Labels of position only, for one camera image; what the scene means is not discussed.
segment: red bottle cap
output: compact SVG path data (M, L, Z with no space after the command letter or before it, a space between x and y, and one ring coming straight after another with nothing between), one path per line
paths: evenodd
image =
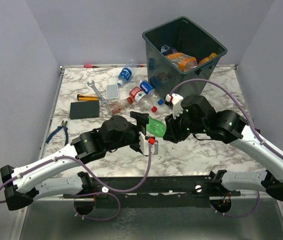
M155 112L157 111L157 107L153 106L153 107L151 108L151 111L152 111L153 113L155 113Z
M155 144L155 139L153 139L152 137L150 137L148 139L148 142L151 144L151 145L154 145Z
M134 102L134 100L130 96L127 97L127 101L129 102L129 104L132 104Z

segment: screw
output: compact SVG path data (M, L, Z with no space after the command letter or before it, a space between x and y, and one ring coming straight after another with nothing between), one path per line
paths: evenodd
M203 190L203 189L202 189L202 186L200 186L200 185L196 185L196 186L195 186L195 191L196 191L197 193L200 193L202 190Z

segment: dark green bin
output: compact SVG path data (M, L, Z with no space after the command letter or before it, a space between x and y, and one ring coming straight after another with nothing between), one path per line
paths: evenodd
M185 16L143 32L142 38L146 41L149 82L163 99L183 81L195 78L209 79L220 58L227 53L226 47ZM217 56L190 71L182 72L161 53L163 45L195 57L197 62L211 53L216 53ZM204 87L204 82L187 83L175 93L183 97L191 94L200 95Z

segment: pliers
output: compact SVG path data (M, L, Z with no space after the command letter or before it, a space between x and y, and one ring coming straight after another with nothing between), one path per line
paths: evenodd
M68 121L62 121L61 125L57 127L57 129L55 131L53 131L46 139L46 143L48 144L50 142L50 140L52 139L52 137L58 133L62 128L65 132L65 136L66 136L66 140L65 140L65 146L68 144L68 128L66 127Z

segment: marble surface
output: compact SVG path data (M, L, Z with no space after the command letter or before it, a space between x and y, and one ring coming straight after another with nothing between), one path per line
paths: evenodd
M78 137L81 133L99 128L105 120L110 118L107 111L100 107L100 118L70 120L70 105L77 102L77 94L94 95L94 91L87 87L87 82L94 80L99 91L106 96L106 85L115 84L121 71L121 67L114 68L66 68L53 114L50 132L59 126L62 120L68 120L69 141ZM147 68L138 68L135 76L147 76ZM135 78L130 83L119 89L119 98L125 99L129 91L137 85ZM236 73L233 66L216 67L210 80L228 89L237 100L244 102ZM209 100L216 111L224 109L234 110L238 113L232 100L226 94L214 86L207 84L202 94ZM135 123L129 117L130 111L145 112L135 103L124 109L120 115L128 121ZM158 107L158 114L147 111L151 117L165 122L165 116L171 114L167 106ZM65 134L60 131L46 146L44 156L48 156L64 146ZM174 144L158 138L159 154L154 155L149 176L186 176L203 175L209 171L226 169L236 172L252 172L263 167L240 150L225 145L218 141L197 141L189 136L185 141ZM127 147L118 149L114 153L107 153L105 158L90 162L87 166L99 177L139 177L145 174L147 157ZM70 177L82 171L81 167L75 167L60 173L57 177Z

